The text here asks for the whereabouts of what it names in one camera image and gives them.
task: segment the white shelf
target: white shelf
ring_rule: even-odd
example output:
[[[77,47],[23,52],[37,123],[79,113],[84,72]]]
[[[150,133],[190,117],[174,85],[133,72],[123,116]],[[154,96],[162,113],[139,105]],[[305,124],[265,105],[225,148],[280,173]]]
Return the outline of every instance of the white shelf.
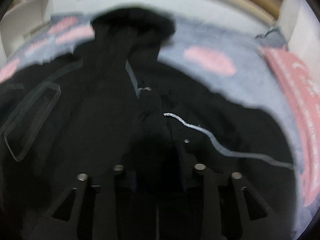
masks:
[[[42,2],[42,1],[43,0],[25,0],[24,2],[21,2],[16,6],[14,6],[13,8],[11,8],[10,10],[8,10],[3,16],[3,19],[5,19],[6,17],[8,17],[9,15],[13,14],[16,11],[19,11],[19,8],[24,8],[25,6],[28,6],[34,2]]]

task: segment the pink stripe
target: pink stripe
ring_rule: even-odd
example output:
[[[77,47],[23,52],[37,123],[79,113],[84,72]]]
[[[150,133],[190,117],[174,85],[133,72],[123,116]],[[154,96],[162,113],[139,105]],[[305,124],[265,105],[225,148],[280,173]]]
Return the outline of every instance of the pink stripe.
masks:
[[[19,62],[20,59],[13,59],[6,66],[0,69],[0,83],[8,80],[15,74]]]
[[[224,76],[233,76],[236,73],[232,60],[222,52],[214,49],[192,46],[183,52],[185,59],[198,63],[211,72]]]
[[[64,33],[57,37],[55,43],[62,44],[71,42],[81,38],[94,38],[94,30],[91,26],[81,26],[77,28],[73,28],[67,33]]]
[[[50,30],[48,30],[48,34],[51,35],[51,34],[63,32],[68,27],[76,24],[77,22],[78,22],[78,19],[76,16],[65,17],[61,21],[59,21],[57,24],[52,25]]]

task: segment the white wall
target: white wall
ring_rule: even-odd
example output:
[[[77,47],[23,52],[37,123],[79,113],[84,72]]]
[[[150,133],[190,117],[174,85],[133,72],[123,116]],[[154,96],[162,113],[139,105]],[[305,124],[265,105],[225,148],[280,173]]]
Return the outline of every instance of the white wall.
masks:
[[[320,23],[305,0],[285,0],[279,26],[288,41],[289,50],[309,67],[320,84]]]
[[[23,35],[43,22],[41,3],[34,2],[10,13],[0,22],[1,38],[7,56],[24,43]]]
[[[268,26],[255,17],[220,0],[53,0],[55,13],[100,12],[119,6],[144,5],[198,18],[256,36]]]
[[[0,67],[2,67],[3,65],[5,65],[7,62],[7,56],[4,52],[4,47],[2,44],[2,39],[1,39],[1,34],[0,34]]]
[[[54,4],[53,0],[48,0],[46,3],[45,1],[42,4],[42,17],[44,21],[49,21],[50,16],[54,14]]]

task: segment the black jacket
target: black jacket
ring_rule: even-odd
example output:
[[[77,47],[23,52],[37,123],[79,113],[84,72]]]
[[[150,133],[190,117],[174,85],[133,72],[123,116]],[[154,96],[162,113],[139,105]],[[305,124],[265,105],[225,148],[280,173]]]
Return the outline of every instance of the black jacket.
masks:
[[[106,170],[124,163],[153,185],[171,145],[186,141],[185,151],[214,172],[246,176],[292,226],[292,165],[271,165],[292,164],[277,123],[158,62],[161,42],[174,33],[169,19],[129,8],[92,26],[96,39],[73,55],[30,66],[0,85],[0,205],[8,224],[27,238],[79,173],[99,185]],[[226,157],[224,147],[272,161]]]

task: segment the gray fabric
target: gray fabric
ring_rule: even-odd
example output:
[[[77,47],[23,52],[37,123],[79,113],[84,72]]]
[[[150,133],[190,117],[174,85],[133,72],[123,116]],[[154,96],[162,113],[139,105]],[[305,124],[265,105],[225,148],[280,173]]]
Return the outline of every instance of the gray fabric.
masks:
[[[265,47],[282,48],[284,45],[287,45],[279,27],[271,29],[266,35],[258,35],[256,40],[261,46]]]
[[[310,223],[315,212],[303,207],[300,175],[303,172],[304,160],[300,135],[292,110],[275,77],[256,52],[261,46],[261,39],[182,17],[175,17],[175,20],[177,31],[161,48],[158,60],[192,77],[210,91],[221,93],[231,102],[263,109],[278,122],[284,132],[297,174],[298,203],[294,232],[297,238]],[[267,37],[264,42],[272,41],[273,35]],[[192,46],[223,53],[233,62],[236,73],[233,76],[223,76],[204,69],[199,63],[187,60],[183,57],[183,52]]]

